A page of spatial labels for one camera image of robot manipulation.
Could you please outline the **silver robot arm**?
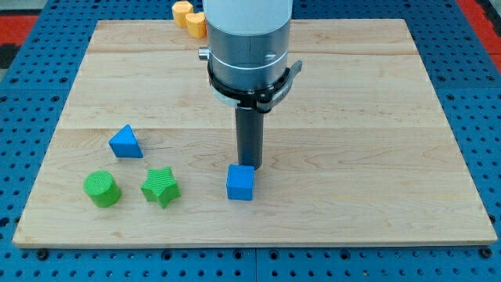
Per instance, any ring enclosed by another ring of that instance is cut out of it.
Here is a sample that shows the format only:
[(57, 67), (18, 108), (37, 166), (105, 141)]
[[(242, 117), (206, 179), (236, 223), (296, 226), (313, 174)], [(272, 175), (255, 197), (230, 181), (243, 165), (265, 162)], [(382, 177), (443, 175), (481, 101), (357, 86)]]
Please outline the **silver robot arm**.
[(268, 113), (290, 91), (302, 62), (287, 66), (292, 0), (203, 0), (214, 94), (231, 107)]

